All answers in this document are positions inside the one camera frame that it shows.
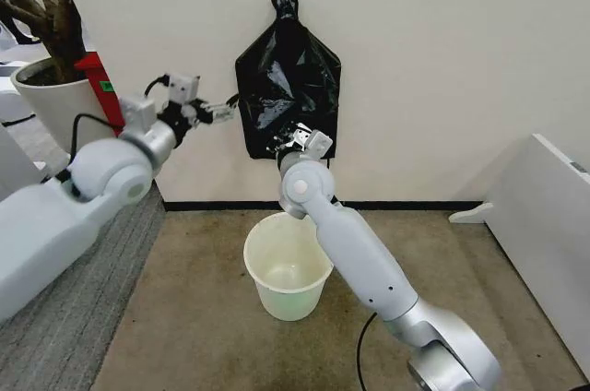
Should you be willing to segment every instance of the black baseboard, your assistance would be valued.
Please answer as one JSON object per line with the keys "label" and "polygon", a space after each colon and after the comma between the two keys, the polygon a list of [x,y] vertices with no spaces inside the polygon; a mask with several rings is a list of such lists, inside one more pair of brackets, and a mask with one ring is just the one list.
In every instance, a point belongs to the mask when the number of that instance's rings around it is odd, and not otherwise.
{"label": "black baseboard", "polygon": [[[461,211],[477,207],[478,201],[346,201],[345,206],[354,209],[382,210],[438,210]],[[207,211],[217,209],[281,209],[278,202],[256,200],[212,201],[212,202],[164,202],[166,211]]]}

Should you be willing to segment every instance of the white wall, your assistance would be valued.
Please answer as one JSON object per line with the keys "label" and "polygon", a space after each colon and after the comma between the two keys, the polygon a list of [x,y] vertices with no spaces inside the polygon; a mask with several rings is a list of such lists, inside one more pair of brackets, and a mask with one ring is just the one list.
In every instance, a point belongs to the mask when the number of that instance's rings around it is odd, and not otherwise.
{"label": "white wall", "polygon": [[[224,101],[237,88],[234,60],[273,17],[268,0],[76,2],[120,95],[175,70],[200,74],[200,96]],[[590,162],[588,122],[572,130],[590,113],[590,0],[300,8],[343,63],[332,167],[340,198],[479,199],[506,150],[564,124],[566,146]],[[247,157],[239,120],[190,134],[158,178],[169,201],[272,200],[277,182],[273,162]]]}

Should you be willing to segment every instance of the red box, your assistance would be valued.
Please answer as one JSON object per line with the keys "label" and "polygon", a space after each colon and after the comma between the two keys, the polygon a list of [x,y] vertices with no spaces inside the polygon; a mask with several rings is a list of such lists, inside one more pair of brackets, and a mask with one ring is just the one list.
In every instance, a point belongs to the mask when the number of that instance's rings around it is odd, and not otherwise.
{"label": "red box", "polygon": [[[84,71],[86,77],[98,98],[104,114],[108,121],[114,125],[125,125],[119,100],[112,87],[111,80],[102,66],[99,55],[96,52],[90,52],[86,57],[76,63],[76,69]],[[122,130],[113,129],[114,133],[119,136]]]}

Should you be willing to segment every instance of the soil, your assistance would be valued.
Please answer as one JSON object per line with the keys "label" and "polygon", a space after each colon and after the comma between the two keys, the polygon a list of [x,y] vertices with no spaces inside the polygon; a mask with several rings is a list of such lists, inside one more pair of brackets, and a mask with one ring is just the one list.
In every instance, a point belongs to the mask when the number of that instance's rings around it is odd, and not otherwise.
{"label": "soil", "polygon": [[[86,79],[86,75],[83,71],[79,71],[76,81],[84,79]],[[33,85],[35,87],[47,87],[51,85],[57,85],[57,76],[55,75],[55,68],[53,67],[53,65],[48,66],[39,73],[24,80],[22,83],[26,85]]]}

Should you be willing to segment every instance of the bucket rim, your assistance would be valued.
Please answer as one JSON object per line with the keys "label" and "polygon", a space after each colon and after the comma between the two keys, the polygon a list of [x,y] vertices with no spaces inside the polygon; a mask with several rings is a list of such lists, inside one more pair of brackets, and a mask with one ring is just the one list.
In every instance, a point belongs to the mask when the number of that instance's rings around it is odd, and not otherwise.
{"label": "bucket rim", "polygon": [[327,279],[330,277],[330,274],[332,274],[332,271],[334,270],[334,264],[332,263],[332,261],[330,260],[330,258],[325,253],[324,253],[324,255],[325,255],[326,259],[328,260],[328,262],[330,264],[330,268],[327,269],[325,271],[325,273],[319,279],[317,279],[314,283],[311,283],[311,284],[309,284],[306,287],[297,288],[295,290],[287,290],[287,289],[284,289],[284,288],[272,287],[268,283],[266,283],[263,280],[261,280],[258,276],[256,276],[256,273],[254,273],[254,270],[250,266],[250,263],[248,262],[248,258],[246,257],[246,251],[248,250],[248,244],[250,242],[250,236],[253,233],[253,231],[256,230],[256,228],[258,228],[258,226],[260,224],[264,223],[267,220],[276,219],[277,217],[285,217],[285,216],[289,216],[290,218],[292,218],[292,216],[289,213],[286,213],[286,212],[282,211],[280,213],[275,213],[275,214],[271,214],[270,216],[266,216],[264,219],[260,220],[258,223],[256,223],[252,227],[252,229],[250,230],[250,232],[248,232],[248,235],[246,236],[246,242],[243,245],[243,262],[246,265],[246,269],[248,270],[248,274],[250,274],[250,277],[253,278],[254,281],[258,285],[262,285],[263,287],[265,287],[265,288],[267,288],[267,289],[269,289],[269,290],[271,290],[273,292],[278,292],[278,293],[281,293],[281,294],[298,294],[298,293],[301,293],[301,292],[306,292],[306,291],[309,291],[309,290],[313,290],[314,288],[319,287],[324,282],[326,282]]}

